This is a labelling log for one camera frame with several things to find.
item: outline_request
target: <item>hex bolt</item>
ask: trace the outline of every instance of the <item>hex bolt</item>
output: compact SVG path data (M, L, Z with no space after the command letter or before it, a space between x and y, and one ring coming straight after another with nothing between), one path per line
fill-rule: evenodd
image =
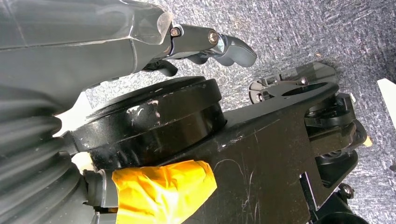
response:
M216 31L211 30L209 31L208 39L211 44L216 45L219 42L219 35Z
M347 199L353 199L354 198L354 192L355 190L349 186L346 183L340 183L338 188L342 191L342 194L345 195Z
M307 85L308 84L307 77L301 77L299 81L300 81L300 85Z
M172 36L172 37L180 36L181 33L182 32L180 32L180 29L177 27L170 29L170 36Z
M259 102L262 102L264 100L261 93L258 93L256 95L256 100L259 101Z

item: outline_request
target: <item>black metal bracket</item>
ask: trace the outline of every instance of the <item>black metal bracket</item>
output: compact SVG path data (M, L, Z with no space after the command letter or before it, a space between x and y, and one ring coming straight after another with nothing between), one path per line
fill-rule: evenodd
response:
M355 167L366 133L334 83L267 90L222 113L214 80L176 78L110 101L71 135L97 169L208 162L218 189L185 223L305 224Z

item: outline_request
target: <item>scratch mark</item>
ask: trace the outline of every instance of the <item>scratch mark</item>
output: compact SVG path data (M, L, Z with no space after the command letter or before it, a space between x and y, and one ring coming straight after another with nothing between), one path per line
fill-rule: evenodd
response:
M242 140L243 139L243 135L241 135L241 136L239 136L238 138L236 138L236 139L233 139L233 140L231 140L231 141L229 141L230 143L237 143L238 141L240 141L240 140Z
M256 129L255 129L255 138L256 138L256 143L259 144L259 140L258 140L257 135L256 135Z
M242 213L241 213L240 216L242 217L242 224L244 224L244 221L243 221L243 209L242 209Z
M216 143L217 148L219 148L219 142L217 141L217 139L215 138L215 139L213 139L213 141Z
M258 202L256 202L256 206L255 206L255 223L256 223L256 216L257 216L257 206L258 206Z
M261 210L260 210L260 202L259 202L259 223L261 223L261 212L260 212Z
M248 205L248 202L249 202L249 198L246 199L244 203L242 203L242 205L241 205L241 207L242 207L242 212L243 212L243 210L246 208L246 206Z
M255 172L255 171L253 170L253 172L250 174L249 185L252 184L252 177L253 177L253 173L254 173L254 172Z
M141 108L141 109L138 111L137 116L139 116L139 114L140 114L140 112L141 112L142 110L144 110L144 108Z
M264 127L260 128L259 130L255 131L255 133L257 133L257 132L261 131L262 129L264 129L264 128L266 128L266 127L268 127L268 126L270 126L270 125L272 125L272 124L274 124L274 123L276 123L276 122L278 122L278 121L280 121L280 119L278 119L278 120L275 120L275 121L273 121L273 122L271 122L271 123L267 124L266 126L264 126Z
M252 220L253 220L253 213L252 212L250 212L249 213L250 214L250 217L252 218Z
M23 41L23 44L25 45L25 46L27 46L28 44L27 44L27 42L26 42L26 39L25 39L25 35L23 35L23 32L22 32L22 27L21 27L21 25L19 24L19 22L18 22L18 20L16 19L16 17L15 17L15 15L14 15L14 13L13 13L13 11L10 9L10 3L8 2L8 0L5 0L5 8L6 8L6 10L8 11L8 14L12 17L12 20L15 22L15 24L16 24L16 27L17 27L17 29L18 29L18 31L19 31L19 34L21 35L21 39L22 39L22 41Z
M246 174L245 174L245 160L243 159L243 152L240 154L240 156L242 157L242 165L243 165L243 181L246 183Z
M240 168L239 163L238 163L237 161L235 161L235 160L232 160L232 159L223 159L223 160L220 160L220 161L217 162L216 165L214 166L213 171L216 170L217 165L219 165L220 163L225 162L225 161L232 161L232 162L236 163L236 165L238 165L238 167L239 167L240 174L242 174L243 178L245 179L245 175L243 174L242 169Z
M158 148L156 148L155 150L154 150L154 152L156 153L157 151L159 151L159 152L161 152L161 150L162 150L162 147L158 147Z
M296 180L296 181L294 181L294 182L292 182L292 183L289 183L289 186L293 186L294 184L296 184L296 183L298 183L298 182L300 182L300 180L298 179L298 180Z

